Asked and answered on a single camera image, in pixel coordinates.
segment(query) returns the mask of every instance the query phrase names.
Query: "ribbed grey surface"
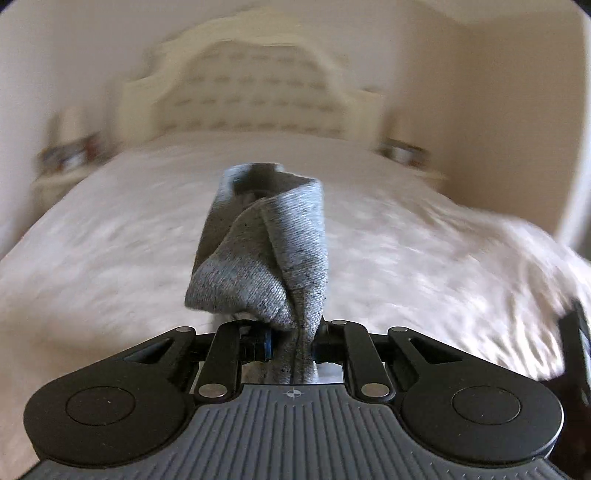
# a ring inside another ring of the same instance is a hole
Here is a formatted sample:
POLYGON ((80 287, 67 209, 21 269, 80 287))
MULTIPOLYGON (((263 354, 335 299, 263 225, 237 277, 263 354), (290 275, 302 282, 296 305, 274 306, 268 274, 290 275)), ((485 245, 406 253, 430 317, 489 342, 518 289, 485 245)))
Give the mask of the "ribbed grey surface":
POLYGON ((343 385, 246 385, 239 398, 198 409, 169 447, 133 465, 36 466, 26 480, 554 480, 549 463, 478 469, 418 445, 388 407, 349 397, 343 385), (293 389, 296 398, 287 395, 293 389))

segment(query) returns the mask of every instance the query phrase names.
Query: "cream wall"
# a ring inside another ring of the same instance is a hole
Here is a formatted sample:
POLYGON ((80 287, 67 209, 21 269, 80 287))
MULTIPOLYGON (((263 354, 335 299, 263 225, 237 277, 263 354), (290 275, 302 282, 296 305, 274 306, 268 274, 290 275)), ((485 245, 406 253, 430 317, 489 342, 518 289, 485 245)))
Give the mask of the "cream wall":
POLYGON ((31 182, 57 105, 54 0, 18 0, 0 15, 0 258, 36 220, 31 182))
POLYGON ((479 24, 463 58, 452 199, 556 233, 585 122, 581 16, 547 12, 479 24))
MULTIPOLYGON (((333 52, 349 59, 352 83, 378 87, 392 108, 416 115, 420 140, 443 168, 449 160, 457 51, 463 27, 415 0, 272 0, 299 17, 333 52)), ((182 28, 238 8, 242 0, 59 0, 60 106, 87 102, 101 128, 112 116, 116 80, 182 28)))

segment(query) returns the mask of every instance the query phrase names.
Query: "ceiling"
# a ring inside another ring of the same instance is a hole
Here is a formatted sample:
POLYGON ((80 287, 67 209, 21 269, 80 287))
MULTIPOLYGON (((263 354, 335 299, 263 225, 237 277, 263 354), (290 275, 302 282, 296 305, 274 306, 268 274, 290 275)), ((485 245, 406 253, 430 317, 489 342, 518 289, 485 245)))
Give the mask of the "ceiling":
POLYGON ((420 0, 461 23, 477 23, 531 12, 573 11, 572 0, 420 0))

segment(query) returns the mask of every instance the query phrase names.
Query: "crosshair marking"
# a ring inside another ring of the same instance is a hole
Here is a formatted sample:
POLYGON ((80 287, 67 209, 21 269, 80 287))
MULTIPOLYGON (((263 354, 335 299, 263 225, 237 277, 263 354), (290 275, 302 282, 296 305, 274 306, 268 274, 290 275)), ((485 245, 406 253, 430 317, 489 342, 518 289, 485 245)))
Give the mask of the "crosshair marking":
POLYGON ((287 391, 285 394, 290 398, 297 398, 297 397, 301 396, 301 391, 296 390, 295 388, 292 388, 291 390, 287 391))

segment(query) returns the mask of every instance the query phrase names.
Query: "grey sock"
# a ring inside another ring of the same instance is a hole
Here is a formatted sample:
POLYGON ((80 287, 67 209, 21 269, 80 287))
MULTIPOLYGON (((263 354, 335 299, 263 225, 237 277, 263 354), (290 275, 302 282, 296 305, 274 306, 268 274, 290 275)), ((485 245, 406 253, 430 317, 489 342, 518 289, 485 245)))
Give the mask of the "grey sock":
POLYGON ((277 164, 226 170, 205 221, 185 305, 247 312, 284 332, 265 383, 317 381, 311 343, 328 280, 322 184, 277 164))

